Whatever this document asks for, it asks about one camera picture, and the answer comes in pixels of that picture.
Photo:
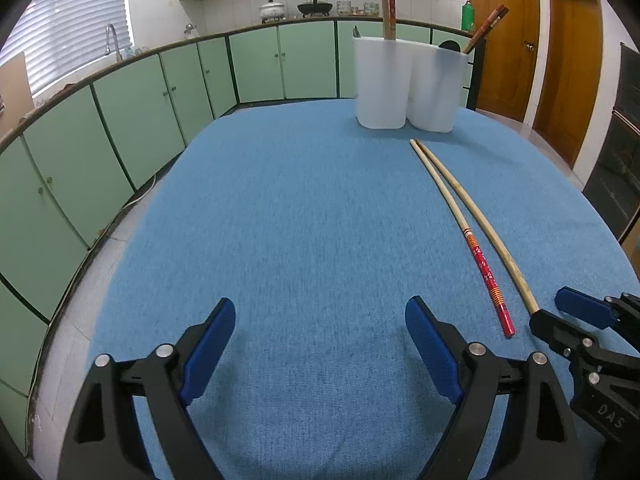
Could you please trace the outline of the blue table mat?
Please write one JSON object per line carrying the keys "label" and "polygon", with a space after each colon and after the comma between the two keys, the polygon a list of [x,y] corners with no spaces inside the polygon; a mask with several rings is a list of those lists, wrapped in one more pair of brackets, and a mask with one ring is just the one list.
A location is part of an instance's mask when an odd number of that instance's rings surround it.
{"label": "blue table mat", "polygon": [[90,351],[143,358],[232,300],[233,335],[189,410],[226,478],[416,478],[452,406],[406,329],[413,296],[498,356],[541,348],[484,243],[516,327],[503,336],[414,139],[471,195],[542,308],[564,286],[596,297],[638,292],[623,249],[582,193],[486,116],[462,108],[446,134],[363,128],[349,100],[220,118],[160,184]]}

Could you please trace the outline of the black wok with lid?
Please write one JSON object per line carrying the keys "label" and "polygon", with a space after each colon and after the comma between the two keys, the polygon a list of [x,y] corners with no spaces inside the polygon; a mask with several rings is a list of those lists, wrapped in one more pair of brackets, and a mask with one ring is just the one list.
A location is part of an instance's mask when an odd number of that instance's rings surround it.
{"label": "black wok with lid", "polygon": [[321,0],[309,0],[304,3],[299,3],[297,9],[304,18],[309,18],[310,16],[329,16],[333,9],[333,4]]}

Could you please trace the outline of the left wooden door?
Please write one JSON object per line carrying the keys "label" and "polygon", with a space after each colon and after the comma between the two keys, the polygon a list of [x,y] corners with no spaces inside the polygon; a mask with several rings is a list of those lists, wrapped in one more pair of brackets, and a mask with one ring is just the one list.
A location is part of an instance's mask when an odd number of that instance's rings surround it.
{"label": "left wooden door", "polygon": [[540,0],[471,0],[481,25],[499,4],[509,9],[486,37],[477,107],[521,122],[532,91]]}

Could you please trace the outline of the black plastic spoon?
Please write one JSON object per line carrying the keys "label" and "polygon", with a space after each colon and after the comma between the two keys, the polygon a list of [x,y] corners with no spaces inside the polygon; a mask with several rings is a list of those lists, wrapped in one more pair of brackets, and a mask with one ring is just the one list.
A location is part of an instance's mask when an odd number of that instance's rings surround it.
{"label": "black plastic spoon", "polygon": [[439,45],[439,47],[454,52],[460,51],[460,46],[454,40],[445,40]]}

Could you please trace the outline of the white cooking pot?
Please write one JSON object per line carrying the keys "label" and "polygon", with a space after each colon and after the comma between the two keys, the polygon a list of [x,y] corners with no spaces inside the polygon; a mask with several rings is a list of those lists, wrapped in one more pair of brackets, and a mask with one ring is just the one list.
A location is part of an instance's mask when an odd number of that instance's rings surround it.
{"label": "white cooking pot", "polygon": [[286,18],[286,6],[273,0],[268,0],[259,7],[259,19],[262,24],[282,21]]}

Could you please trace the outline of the brown board with clips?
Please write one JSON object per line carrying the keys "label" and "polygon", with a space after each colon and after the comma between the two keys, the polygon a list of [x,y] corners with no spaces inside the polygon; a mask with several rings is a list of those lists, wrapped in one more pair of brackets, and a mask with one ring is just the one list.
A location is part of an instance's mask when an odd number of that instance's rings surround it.
{"label": "brown board with clips", "polygon": [[1,145],[7,144],[13,131],[35,109],[27,77],[23,52],[10,58],[0,68]]}

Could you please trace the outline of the wooden door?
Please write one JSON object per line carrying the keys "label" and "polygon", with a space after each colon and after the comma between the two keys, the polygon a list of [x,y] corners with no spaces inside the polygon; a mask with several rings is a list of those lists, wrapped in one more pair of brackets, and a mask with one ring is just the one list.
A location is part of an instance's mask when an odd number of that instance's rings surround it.
{"label": "wooden door", "polygon": [[481,25],[499,4],[509,9],[486,37],[477,107],[521,122],[532,91],[540,0],[471,0]]}
{"label": "wooden door", "polygon": [[603,58],[600,0],[550,0],[546,69],[534,129],[574,166],[597,99]]}

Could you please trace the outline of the white window blinds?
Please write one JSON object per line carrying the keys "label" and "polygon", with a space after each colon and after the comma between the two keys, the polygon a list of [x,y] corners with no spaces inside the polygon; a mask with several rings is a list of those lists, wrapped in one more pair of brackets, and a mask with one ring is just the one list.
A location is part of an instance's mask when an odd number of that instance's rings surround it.
{"label": "white window blinds", "polygon": [[105,54],[105,26],[112,23],[122,52],[132,46],[126,0],[32,0],[1,50],[5,63],[23,52],[30,90]]}

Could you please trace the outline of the green bottle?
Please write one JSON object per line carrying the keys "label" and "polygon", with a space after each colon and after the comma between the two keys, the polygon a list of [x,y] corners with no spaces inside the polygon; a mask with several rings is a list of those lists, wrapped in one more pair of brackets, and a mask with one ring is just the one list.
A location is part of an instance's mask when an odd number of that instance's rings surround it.
{"label": "green bottle", "polygon": [[461,8],[461,29],[465,32],[472,32],[475,23],[475,9],[470,0],[466,0]]}

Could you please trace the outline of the green lower kitchen cabinets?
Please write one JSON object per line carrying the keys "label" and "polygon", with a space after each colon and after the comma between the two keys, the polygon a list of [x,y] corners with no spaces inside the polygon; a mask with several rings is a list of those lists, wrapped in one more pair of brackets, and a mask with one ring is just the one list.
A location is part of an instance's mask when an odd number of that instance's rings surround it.
{"label": "green lower kitchen cabinets", "polygon": [[102,232],[167,172],[119,272],[100,338],[119,354],[230,297],[393,312],[428,264],[406,229],[410,129],[356,121],[352,29],[318,18],[141,55],[65,91],[1,147],[1,420],[26,444],[28,393],[56,310]]}

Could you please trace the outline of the right wooden door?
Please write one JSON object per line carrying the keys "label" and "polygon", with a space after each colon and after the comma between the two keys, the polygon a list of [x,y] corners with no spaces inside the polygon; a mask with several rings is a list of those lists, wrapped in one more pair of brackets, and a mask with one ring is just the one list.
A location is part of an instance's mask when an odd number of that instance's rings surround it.
{"label": "right wooden door", "polygon": [[603,58],[600,0],[550,0],[546,69],[534,129],[574,166],[597,99]]}

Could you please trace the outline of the chrome sink faucet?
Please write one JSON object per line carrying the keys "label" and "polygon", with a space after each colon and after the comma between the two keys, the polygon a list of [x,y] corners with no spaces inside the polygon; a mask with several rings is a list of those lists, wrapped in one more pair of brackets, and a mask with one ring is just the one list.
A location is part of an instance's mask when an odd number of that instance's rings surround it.
{"label": "chrome sink faucet", "polygon": [[105,54],[111,55],[112,53],[114,53],[116,62],[117,63],[122,62],[124,58],[122,57],[122,51],[120,50],[120,47],[119,47],[116,28],[112,23],[108,23],[105,26],[105,41],[106,41]]}

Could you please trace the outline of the dark glass display cabinet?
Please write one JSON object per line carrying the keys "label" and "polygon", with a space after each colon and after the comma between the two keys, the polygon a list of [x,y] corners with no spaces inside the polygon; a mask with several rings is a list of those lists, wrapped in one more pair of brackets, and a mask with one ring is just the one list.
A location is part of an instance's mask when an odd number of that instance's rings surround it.
{"label": "dark glass display cabinet", "polygon": [[619,242],[639,220],[639,53],[620,45],[608,133],[582,191]]}

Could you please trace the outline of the white twin utensil holder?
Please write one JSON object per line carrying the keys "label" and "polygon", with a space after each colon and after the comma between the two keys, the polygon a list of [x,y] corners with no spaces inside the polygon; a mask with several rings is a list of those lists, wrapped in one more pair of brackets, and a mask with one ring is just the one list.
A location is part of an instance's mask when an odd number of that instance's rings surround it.
{"label": "white twin utensil holder", "polygon": [[454,128],[469,55],[409,40],[354,40],[355,112],[372,130]]}

